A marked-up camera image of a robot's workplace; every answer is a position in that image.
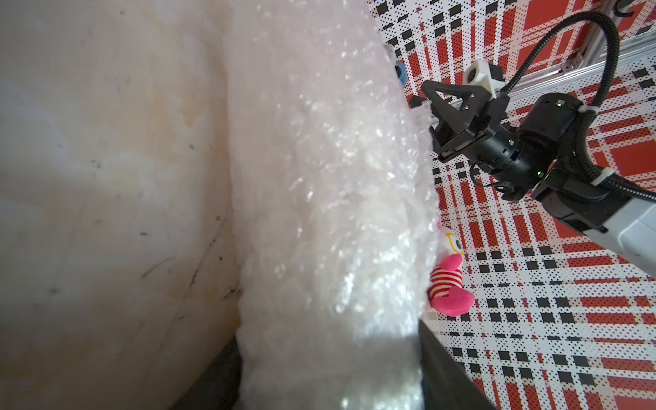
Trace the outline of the bubble wrap sheet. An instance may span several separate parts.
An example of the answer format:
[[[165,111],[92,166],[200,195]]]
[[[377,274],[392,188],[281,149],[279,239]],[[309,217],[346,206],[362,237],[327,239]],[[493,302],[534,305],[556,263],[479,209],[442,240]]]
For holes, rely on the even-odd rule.
[[[420,409],[429,112],[364,1],[234,1],[225,38],[246,409]]]

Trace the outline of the pink owl plush toy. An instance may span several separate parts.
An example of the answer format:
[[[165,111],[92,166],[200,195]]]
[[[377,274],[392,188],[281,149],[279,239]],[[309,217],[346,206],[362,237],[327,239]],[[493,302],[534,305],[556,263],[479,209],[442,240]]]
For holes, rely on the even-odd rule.
[[[441,222],[437,231],[437,265],[430,273],[428,301],[440,314],[459,317],[467,314],[474,304],[473,293],[463,287],[464,248],[459,235]]]

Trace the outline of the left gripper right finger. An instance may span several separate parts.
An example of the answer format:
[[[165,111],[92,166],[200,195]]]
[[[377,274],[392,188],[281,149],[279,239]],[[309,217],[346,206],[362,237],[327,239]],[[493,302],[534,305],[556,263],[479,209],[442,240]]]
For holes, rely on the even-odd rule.
[[[419,337],[425,409],[496,409],[423,320]]]

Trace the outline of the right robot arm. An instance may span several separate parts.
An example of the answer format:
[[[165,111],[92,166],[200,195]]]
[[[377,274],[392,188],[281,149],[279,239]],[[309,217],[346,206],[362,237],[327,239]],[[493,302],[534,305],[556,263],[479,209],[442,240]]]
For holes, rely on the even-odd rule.
[[[550,92],[537,99],[519,126],[504,126],[512,91],[531,64],[559,32],[579,22],[596,24],[606,39],[593,100]],[[565,226],[654,274],[654,193],[595,164],[587,149],[589,128],[613,83],[619,55],[613,20],[599,11],[583,11],[544,35],[510,80],[504,80],[499,66],[479,61],[460,85],[423,82],[410,104],[429,107],[437,118],[430,135],[439,161],[466,157],[493,178],[503,200],[531,196]]]

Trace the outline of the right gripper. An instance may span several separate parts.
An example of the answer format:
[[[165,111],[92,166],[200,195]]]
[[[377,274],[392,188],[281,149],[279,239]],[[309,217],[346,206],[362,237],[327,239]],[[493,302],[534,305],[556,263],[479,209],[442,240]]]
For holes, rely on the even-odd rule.
[[[488,174],[527,174],[526,152],[519,138],[502,126],[509,95],[493,98],[481,85],[422,83],[423,97],[412,95],[411,109],[430,104],[439,119],[430,131],[433,152],[441,162],[464,155]]]

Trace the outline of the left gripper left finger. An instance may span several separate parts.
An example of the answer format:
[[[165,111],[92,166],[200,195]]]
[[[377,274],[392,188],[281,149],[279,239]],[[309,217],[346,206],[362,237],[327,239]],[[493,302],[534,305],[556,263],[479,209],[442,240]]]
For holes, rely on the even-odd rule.
[[[171,409],[236,409],[243,360],[232,338]]]

